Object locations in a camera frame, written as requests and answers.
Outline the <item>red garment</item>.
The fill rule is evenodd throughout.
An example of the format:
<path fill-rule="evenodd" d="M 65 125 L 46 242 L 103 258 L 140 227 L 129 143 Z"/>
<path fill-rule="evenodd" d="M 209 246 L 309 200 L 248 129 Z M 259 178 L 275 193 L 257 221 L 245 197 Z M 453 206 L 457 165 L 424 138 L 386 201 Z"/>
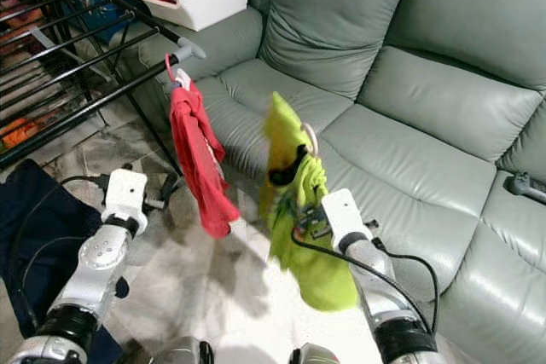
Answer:
<path fill-rule="evenodd" d="M 221 170 L 226 152 L 214 135 L 202 94 L 195 84 L 174 84 L 169 124 L 177 161 L 198 204 L 203 230 L 211 238 L 225 238 L 231 231 L 230 224 L 241 213 L 227 196 L 229 184 Z"/>

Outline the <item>lime green garment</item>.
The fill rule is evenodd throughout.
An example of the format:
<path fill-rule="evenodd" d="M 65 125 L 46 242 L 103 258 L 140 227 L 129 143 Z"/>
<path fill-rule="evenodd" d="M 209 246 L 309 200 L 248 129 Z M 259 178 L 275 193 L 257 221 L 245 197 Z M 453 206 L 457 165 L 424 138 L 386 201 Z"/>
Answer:
<path fill-rule="evenodd" d="M 330 228 L 328 238 L 292 239 L 297 209 L 322 207 L 321 199 L 328 195 L 322 160 L 298 150 L 307 142 L 301 123 L 284 98 L 270 94 L 263 123 L 268 169 L 258 190 L 258 212 L 270 233 L 270 255 L 296 279 L 305 304 L 320 312 L 343 312 L 356 307 L 358 293 L 348 263 L 333 255 Z"/>

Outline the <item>pink plastic hanger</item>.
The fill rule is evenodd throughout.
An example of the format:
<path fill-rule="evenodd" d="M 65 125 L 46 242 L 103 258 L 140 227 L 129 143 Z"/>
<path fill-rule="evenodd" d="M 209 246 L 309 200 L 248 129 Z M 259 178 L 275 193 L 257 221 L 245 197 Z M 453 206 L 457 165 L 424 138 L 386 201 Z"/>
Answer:
<path fill-rule="evenodd" d="M 307 142 L 305 142 L 304 145 L 301 145 L 298 150 L 301 151 L 305 149 L 305 152 L 308 153 L 309 156 L 321 158 L 319 146 L 317 145 L 317 133 L 313 130 L 311 124 L 307 124 L 306 122 L 301 123 L 299 129 L 301 133 L 307 137 Z"/>

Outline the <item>red plastic hanger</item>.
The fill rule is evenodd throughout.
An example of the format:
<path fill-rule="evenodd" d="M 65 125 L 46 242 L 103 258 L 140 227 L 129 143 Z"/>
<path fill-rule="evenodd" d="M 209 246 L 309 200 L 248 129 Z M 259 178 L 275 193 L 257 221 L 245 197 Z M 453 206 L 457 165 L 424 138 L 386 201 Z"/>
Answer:
<path fill-rule="evenodd" d="M 171 79 L 172 88 L 189 91 L 192 86 L 192 78 L 180 66 L 178 66 L 179 61 L 179 57 L 176 56 L 176 54 L 166 54 L 166 72 Z"/>

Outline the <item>navy blue fleece garment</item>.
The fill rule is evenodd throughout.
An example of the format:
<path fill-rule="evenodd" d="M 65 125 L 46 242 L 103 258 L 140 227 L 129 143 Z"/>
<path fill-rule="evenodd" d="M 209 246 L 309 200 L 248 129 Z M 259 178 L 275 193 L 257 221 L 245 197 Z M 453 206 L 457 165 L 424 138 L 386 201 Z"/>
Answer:
<path fill-rule="evenodd" d="M 20 334 L 35 336 L 49 309 L 77 268 L 78 249 L 99 212 L 75 198 L 31 160 L 20 162 L 0 193 L 0 277 Z"/>

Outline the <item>black metal drying rack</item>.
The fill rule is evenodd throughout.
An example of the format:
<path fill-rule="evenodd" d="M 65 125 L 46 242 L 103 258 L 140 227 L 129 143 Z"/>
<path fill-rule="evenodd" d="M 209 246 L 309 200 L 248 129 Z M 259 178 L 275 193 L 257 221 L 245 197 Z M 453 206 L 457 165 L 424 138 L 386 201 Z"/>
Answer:
<path fill-rule="evenodd" d="M 0 163 L 16 165 L 157 74 L 122 54 L 176 34 L 125 0 L 1 0 Z"/>

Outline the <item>grey right robot leg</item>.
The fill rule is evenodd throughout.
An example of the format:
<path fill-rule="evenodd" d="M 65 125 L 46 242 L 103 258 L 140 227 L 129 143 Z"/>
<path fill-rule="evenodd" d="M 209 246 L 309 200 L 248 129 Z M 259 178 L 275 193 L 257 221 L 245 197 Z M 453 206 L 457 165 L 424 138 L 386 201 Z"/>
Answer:
<path fill-rule="evenodd" d="M 293 350 L 288 364 L 340 364 L 340 360 L 331 350 L 308 342 Z"/>

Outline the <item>grey robot leg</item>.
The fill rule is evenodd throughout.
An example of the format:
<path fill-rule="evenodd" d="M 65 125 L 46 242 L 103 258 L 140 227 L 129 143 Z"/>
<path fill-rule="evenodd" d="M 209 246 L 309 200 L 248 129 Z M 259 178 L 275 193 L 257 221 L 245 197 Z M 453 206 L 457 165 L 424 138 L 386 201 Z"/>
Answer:
<path fill-rule="evenodd" d="M 293 350 L 288 364 L 340 364 L 340 360 L 331 350 L 308 342 Z"/>
<path fill-rule="evenodd" d="M 186 336 L 171 347 L 153 353 L 147 364 L 215 364 L 215 356 L 207 341 Z"/>

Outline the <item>grey left robot leg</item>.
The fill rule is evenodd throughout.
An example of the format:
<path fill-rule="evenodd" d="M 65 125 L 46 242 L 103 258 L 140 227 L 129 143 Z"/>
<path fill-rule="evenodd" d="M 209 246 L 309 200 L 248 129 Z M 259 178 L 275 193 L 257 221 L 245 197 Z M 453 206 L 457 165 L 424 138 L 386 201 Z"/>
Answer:
<path fill-rule="evenodd" d="M 207 341 L 186 336 L 171 347 L 153 353 L 147 364 L 215 364 L 215 356 Z"/>

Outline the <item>grey green leather sofa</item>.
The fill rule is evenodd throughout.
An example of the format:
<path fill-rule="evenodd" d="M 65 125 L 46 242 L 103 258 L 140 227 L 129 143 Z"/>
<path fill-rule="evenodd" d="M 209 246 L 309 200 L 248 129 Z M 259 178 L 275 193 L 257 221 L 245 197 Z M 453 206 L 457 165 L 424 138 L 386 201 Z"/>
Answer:
<path fill-rule="evenodd" d="M 398 282 L 481 364 L 546 364 L 546 0 L 248 0 L 196 32 L 183 63 L 224 169 L 266 168 L 270 94 L 313 127 L 332 189 L 350 189 Z"/>

